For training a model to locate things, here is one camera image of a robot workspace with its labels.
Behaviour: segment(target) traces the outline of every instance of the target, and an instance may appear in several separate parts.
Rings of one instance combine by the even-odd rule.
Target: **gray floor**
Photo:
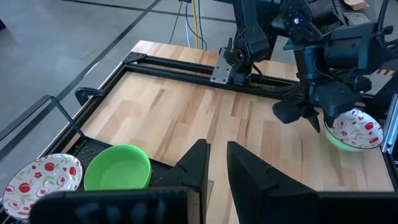
[[[66,110],[75,114],[80,108],[73,96],[76,88],[96,88],[139,40],[169,42],[175,16],[159,11],[176,13],[180,5],[177,0],[161,0],[113,48],[107,48],[154,0],[85,1],[138,10],[61,0],[0,0],[0,19],[7,25],[6,30],[0,31],[0,130],[41,96],[57,96],[81,74],[84,78],[62,100]],[[379,7],[379,2],[369,0],[374,8]],[[398,25],[394,18],[397,9],[398,2],[391,1],[387,24]],[[201,12],[202,16],[219,19],[202,20],[208,50],[218,50],[226,45],[236,31],[233,23],[223,22],[234,19],[233,7],[212,0],[201,0]],[[188,13],[192,14],[189,5]],[[184,18],[180,17],[172,44],[187,45],[184,24]],[[286,41],[286,38],[278,38],[272,60],[295,63],[292,52],[281,50]],[[92,69],[88,67],[98,57],[101,60],[96,66]],[[374,79],[375,82],[384,82],[385,78]],[[36,158],[65,124],[66,120],[62,119],[61,114],[52,111],[1,161],[0,192],[13,174],[23,164]],[[14,135],[0,142],[0,148],[9,144]]]

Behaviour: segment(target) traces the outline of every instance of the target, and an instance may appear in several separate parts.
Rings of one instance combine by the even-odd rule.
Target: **wooden table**
[[[133,51],[214,66],[217,52],[140,41]],[[296,68],[262,62],[266,75],[296,80]],[[214,182],[208,223],[238,223],[229,189],[226,143],[236,141],[315,190],[393,191],[380,149],[339,151],[305,119],[282,124],[277,100],[125,74],[82,130],[110,144],[134,144],[152,159],[174,165],[201,138],[211,144],[209,180]]]

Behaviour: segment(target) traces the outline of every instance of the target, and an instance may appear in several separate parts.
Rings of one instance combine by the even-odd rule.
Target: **green bowl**
[[[363,151],[365,151],[365,149],[360,149],[360,148],[349,146],[347,144],[342,143],[340,140],[338,140],[337,138],[335,138],[331,134],[329,129],[324,128],[323,130],[325,132],[326,138],[330,141],[330,143],[332,143],[332,145],[336,146],[338,149],[346,150],[346,151],[349,151],[349,152],[363,152]]]
[[[89,164],[85,190],[128,190],[146,188],[150,181],[150,162],[137,146],[113,146],[99,153]]]

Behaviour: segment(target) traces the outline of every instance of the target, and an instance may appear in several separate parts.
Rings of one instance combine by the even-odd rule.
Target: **paper plate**
[[[50,192],[76,190],[83,169],[69,154],[41,157],[21,169],[8,183],[2,204],[8,215],[27,221],[33,204]]]
[[[335,119],[332,128],[327,125],[325,127],[339,142],[360,150],[378,147],[384,138],[380,124],[367,113],[357,109],[341,114]]]

